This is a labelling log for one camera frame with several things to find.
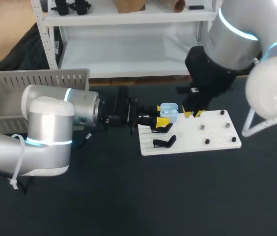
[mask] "black cloth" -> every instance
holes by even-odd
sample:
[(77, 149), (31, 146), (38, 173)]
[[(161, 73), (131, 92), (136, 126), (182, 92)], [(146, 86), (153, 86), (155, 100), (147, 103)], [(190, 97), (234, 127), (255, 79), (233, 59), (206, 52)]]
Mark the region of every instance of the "black cloth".
[[(149, 105), (180, 103), (175, 86), (129, 88)], [(238, 133), (249, 111), (244, 88), (237, 79), (210, 105), (228, 110)], [(95, 133), (65, 174), (36, 177), (27, 195), (0, 178), (0, 236), (277, 236), (277, 126), (240, 135), (240, 149), (147, 157), (129, 133)]]
[[(55, 27), (55, 54), (59, 63), (63, 50), (62, 39), (58, 27)], [(35, 23), (22, 39), (12, 48), (10, 53), (0, 61), (0, 71), (6, 70), (42, 70), (49, 69), (45, 50)]]

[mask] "cardboard box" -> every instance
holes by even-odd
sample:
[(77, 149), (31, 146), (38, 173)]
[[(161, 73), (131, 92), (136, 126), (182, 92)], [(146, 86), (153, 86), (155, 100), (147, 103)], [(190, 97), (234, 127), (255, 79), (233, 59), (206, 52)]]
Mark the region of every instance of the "cardboard box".
[(145, 10), (146, 0), (114, 0), (119, 13)]

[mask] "gray plastic basket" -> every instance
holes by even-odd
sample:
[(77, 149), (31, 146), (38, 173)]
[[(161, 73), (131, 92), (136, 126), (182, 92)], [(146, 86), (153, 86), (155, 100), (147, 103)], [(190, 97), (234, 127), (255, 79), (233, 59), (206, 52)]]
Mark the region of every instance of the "gray plastic basket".
[(0, 72), (0, 133), (27, 133), (21, 99), (28, 85), (48, 85), (88, 90), (88, 69)]

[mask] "brown paper roll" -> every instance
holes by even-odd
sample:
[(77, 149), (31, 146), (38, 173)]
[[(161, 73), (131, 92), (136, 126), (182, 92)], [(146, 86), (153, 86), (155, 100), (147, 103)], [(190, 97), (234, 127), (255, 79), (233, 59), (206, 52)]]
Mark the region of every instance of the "brown paper roll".
[(174, 12), (181, 12), (186, 6), (185, 0), (161, 0), (161, 2), (173, 9)]

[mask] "black clip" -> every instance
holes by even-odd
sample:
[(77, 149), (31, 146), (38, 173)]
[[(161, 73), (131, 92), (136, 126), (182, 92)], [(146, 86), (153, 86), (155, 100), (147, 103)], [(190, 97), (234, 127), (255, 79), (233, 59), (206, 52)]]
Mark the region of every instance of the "black clip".
[(155, 128), (155, 129), (152, 129), (152, 133), (163, 133), (163, 134), (166, 134), (169, 132), (169, 130), (171, 129), (172, 127), (172, 123), (169, 123), (168, 125), (166, 125), (166, 127), (158, 127), (158, 128)]
[(177, 137), (175, 135), (173, 135), (168, 142), (159, 139), (154, 139), (153, 145), (155, 148), (171, 148), (172, 145), (176, 142), (176, 140)]

